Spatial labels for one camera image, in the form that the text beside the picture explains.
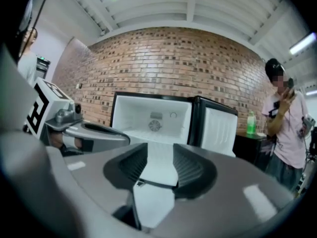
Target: fluorescent light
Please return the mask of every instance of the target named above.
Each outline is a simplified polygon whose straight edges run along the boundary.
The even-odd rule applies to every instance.
[[[307,92],[306,95],[309,96],[309,95],[313,95],[316,93],[317,93],[317,90],[314,90],[314,91]]]
[[[310,35],[306,36],[304,39],[299,41],[299,43],[292,46],[289,51],[291,52],[292,55],[294,55],[298,51],[307,47],[309,44],[313,43],[315,40],[316,40],[316,33],[311,33]]]

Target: man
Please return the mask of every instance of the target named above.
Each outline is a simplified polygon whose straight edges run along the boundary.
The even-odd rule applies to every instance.
[[[24,39],[22,48],[25,46],[25,50],[21,55],[21,58],[18,62],[18,71],[20,74],[28,81],[28,83],[32,86],[33,82],[35,81],[35,73],[36,73],[36,64],[37,64],[37,57],[31,51],[31,46],[35,42],[38,36],[37,30],[27,31]]]
[[[277,91],[269,96],[262,114],[267,117],[267,134],[276,138],[273,155],[266,173],[294,191],[303,172],[306,159],[302,118],[308,113],[304,96],[288,88],[288,78],[276,59],[270,59],[265,72]]]

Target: plastic bottle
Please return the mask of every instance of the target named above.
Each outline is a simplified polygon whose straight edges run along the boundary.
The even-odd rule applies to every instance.
[[[250,111],[249,113],[247,124],[248,124],[247,133],[254,134],[256,132],[257,119],[253,111]]]

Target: brick wall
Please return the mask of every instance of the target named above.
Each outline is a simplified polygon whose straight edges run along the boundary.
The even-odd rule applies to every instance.
[[[115,91],[201,95],[239,112],[245,130],[248,111],[264,126],[261,109],[273,92],[261,58],[225,37],[186,28],[148,28],[86,47],[73,39],[53,77],[76,102],[84,118],[109,125]],[[75,89],[82,83],[81,89]]]

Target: mini fridge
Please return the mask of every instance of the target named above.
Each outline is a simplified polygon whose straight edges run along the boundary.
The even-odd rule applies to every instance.
[[[158,154],[178,143],[234,156],[237,116],[235,109],[200,96],[115,92],[110,126]]]

